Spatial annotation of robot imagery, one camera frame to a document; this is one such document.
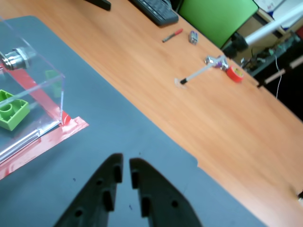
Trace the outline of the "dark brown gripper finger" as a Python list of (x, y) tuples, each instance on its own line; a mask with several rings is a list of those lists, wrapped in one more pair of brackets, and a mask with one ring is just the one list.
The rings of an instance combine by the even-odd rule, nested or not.
[(132, 158), (129, 164), (141, 216), (148, 219), (150, 227), (202, 226), (188, 200), (158, 170), (141, 158)]
[(56, 227), (106, 227), (122, 182), (123, 155), (110, 155), (90, 177), (56, 222)]

